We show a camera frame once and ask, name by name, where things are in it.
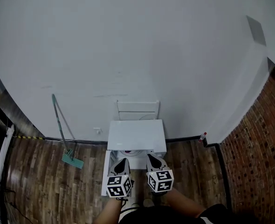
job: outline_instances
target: mop handle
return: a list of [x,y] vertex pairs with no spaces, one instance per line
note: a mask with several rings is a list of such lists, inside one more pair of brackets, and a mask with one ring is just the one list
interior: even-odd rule
[[66,152],[68,153],[67,144],[66,144],[66,141],[65,141],[65,138],[64,138],[64,135],[63,135],[63,131],[62,131],[61,123],[60,123],[60,120],[59,120],[57,108],[56,108],[56,106],[55,106],[55,104],[57,103],[57,100],[56,100],[54,94],[52,94],[52,100],[53,100],[53,105],[54,105],[54,109],[55,109],[55,116],[57,117],[59,130],[60,130],[60,133],[61,133],[61,136],[62,136],[62,140],[63,140],[64,146],[65,146]]

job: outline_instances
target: yellow and black tape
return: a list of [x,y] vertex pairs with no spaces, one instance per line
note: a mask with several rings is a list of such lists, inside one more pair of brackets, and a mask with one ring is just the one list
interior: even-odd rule
[[36,136],[20,136],[20,135],[18,135],[17,138],[19,138],[19,139],[45,140],[45,138],[43,138],[43,137],[36,137]]

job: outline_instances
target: red brick wall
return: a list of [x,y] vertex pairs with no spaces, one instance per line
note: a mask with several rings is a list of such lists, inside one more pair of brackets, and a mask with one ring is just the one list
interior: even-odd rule
[[221,151],[233,211],[250,211],[262,223],[275,223],[275,68]]

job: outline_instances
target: electrical outlet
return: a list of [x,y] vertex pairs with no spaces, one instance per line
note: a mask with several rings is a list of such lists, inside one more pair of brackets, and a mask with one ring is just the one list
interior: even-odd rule
[[97,134],[101,134],[102,133],[102,130],[101,130],[101,128],[93,128],[94,130],[95,130],[95,132],[97,133]]

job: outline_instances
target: mop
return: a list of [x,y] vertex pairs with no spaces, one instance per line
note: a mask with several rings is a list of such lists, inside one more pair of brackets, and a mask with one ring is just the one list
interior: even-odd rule
[[66,144],[66,141],[65,141],[65,138],[64,138],[64,135],[63,135],[61,123],[60,123],[57,108],[56,108],[56,104],[58,104],[58,103],[57,103],[57,100],[56,100],[54,94],[52,94],[52,100],[53,100],[53,105],[54,105],[54,109],[55,109],[55,116],[57,117],[59,130],[60,130],[62,140],[63,140],[64,146],[65,146],[65,149],[66,149],[66,154],[63,154],[62,161],[66,162],[66,163],[68,163],[72,166],[75,166],[77,168],[82,169],[83,168],[83,161],[79,160],[79,159],[75,159],[74,157],[71,157],[71,154],[72,154],[73,150],[67,148],[67,144]]

